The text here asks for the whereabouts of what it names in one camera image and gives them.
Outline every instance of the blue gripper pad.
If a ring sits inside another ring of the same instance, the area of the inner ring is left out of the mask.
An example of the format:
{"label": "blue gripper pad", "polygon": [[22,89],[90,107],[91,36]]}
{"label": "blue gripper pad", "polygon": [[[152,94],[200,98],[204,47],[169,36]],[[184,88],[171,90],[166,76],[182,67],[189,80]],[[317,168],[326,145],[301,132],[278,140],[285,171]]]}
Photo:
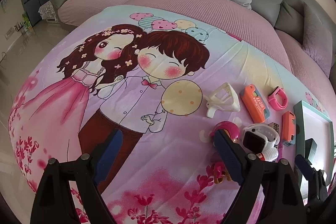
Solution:
{"label": "blue gripper pad", "polygon": [[244,182],[242,165],[230,145],[218,130],[215,132],[214,144],[232,180],[242,185]]}
{"label": "blue gripper pad", "polygon": [[107,145],[105,151],[101,155],[100,159],[95,166],[95,176],[93,181],[98,185],[101,181],[106,180],[107,175],[116,159],[121,145],[123,144],[123,133],[117,130]]}
{"label": "blue gripper pad", "polygon": [[314,178],[314,170],[311,168],[311,166],[308,164],[308,162],[305,160],[305,158],[302,155],[297,155],[295,157],[295,165],[299,168],[302,175],[307,181],[312,181]]}

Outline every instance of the pink watch strap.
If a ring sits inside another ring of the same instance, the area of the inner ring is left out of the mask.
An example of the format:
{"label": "pink watch strap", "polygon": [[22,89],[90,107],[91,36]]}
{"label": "pink watch strap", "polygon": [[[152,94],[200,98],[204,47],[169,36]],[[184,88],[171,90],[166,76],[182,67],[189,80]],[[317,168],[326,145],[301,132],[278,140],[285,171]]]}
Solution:
{"label": "pink watch strap", "polygon": [[[277,100],[276,98],[277,94],[280,95],[280,97],[282,98],[282,103],[280,103]],[[272,92],[272,94],[269,95],[268,102],[271,105],[271,107],[277,111],[285,109],[288,105],[288,99],[287,99],[284,89],[280,87],[276,87],[276,89]]]}

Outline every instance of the pink bow tie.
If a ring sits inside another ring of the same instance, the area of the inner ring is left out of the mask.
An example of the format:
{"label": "pink bow tie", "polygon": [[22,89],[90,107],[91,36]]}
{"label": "pink bow tie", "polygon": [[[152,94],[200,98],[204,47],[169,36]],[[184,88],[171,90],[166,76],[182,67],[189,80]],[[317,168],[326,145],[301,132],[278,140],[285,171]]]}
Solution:
{"label": "pink bow tie", "polygon": [[141,82],[143,85],[149,85],[152,89],[156,90],[156,87],[158,86],[157,84],[151,84],[149,83],[146,79]]}

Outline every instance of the sofa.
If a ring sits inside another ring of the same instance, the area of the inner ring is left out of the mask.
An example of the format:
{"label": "sofa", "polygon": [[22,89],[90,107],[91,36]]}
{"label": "sofa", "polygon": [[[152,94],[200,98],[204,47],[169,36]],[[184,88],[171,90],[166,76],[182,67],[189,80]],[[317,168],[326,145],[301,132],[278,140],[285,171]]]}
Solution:
{"label": "sofa", "polygon": [[[51,0],[61,26],[72,31],[113,5],[140,5],[168,10],[235,34],[292,72],[336,121],[336,24],[315,0],[252,0],[248,10],[230,0]],[[329,29],[333,61],[329,79],[302,50],[307,3]]]}

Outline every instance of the open box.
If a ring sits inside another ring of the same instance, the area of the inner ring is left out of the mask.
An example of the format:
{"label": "open box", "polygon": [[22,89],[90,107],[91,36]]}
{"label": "open box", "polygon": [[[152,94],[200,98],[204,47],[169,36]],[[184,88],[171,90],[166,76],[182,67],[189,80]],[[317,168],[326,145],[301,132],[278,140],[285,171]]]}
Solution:
{"label": "open box", "polygon": [[[334,165],[334,130],[332,121],[316,108],[300,101],[294,106],[296,116],[296,155],[305,156],[305,140],[313,138],[317,144],[312,166],[316,170],[324,170],[326,185],[332,179]],[[299,186],[303,198],[308,194],[308,182],[299,174]]]}

